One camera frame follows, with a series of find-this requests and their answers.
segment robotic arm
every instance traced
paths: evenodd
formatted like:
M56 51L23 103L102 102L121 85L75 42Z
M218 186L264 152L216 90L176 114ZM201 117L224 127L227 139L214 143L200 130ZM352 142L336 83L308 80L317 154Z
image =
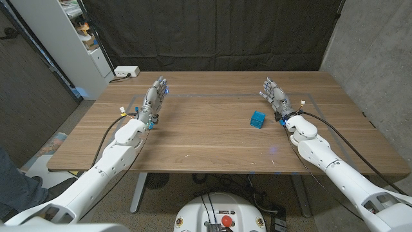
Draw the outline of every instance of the robotic arm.
M260 92L275 110L276 120L293 133L291 142L300 156L317 166L355 206L371 231L409 231L412 226L412 197L380 188L339 158L317 128L298 115L283 90L270 78Z
M27 209L11 218L6 226L75 224L87 212L108 182L130 166L142 149L141 134L158 122L158 112L168 92L167 80L160 77L147 91L138 119L131 119L115 133L102 158L59 197Z

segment black curtain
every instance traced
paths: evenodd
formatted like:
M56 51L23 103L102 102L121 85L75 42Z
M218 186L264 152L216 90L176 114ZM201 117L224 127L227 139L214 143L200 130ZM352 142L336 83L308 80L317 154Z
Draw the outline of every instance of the black curtain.
M341 0L84 0L113 66L318 70Z

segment jeans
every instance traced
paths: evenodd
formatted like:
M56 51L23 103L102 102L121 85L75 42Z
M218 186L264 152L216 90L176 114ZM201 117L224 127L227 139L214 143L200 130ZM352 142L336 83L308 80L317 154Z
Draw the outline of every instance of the jeans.
M0 219L11 210L22 212L41 204L48 189L19 172L7 152L0 146Z

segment wooden table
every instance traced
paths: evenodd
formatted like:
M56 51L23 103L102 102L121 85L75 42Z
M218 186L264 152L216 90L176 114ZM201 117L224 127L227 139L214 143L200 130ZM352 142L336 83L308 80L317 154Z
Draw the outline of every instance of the wooden table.
M334 125L381 173L406 175L406 162L365 118L326 72L141 72L137 78L110 84L48 163L54 171L90 168L106 128L141 106L153 81L163 75L169 94L160 121L132 171L178 173L308 174L292 151L270 104L258 93L271 77L288 94L294 108ZM261 129L250 126L254 111L266 114ZM332 150L361 173L374 174L323 123L304 115ZM104 146L110 140L107 137ZM313 173L323 173L308 164Z

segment blue cube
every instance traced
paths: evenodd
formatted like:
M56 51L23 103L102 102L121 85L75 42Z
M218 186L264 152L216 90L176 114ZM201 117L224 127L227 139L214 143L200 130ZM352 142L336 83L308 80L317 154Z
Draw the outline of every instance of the blue cube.
M250 125L256 128L262 128L263 120L265 120L266 115L264 113L255 111L253 113L252 119L250 120Z

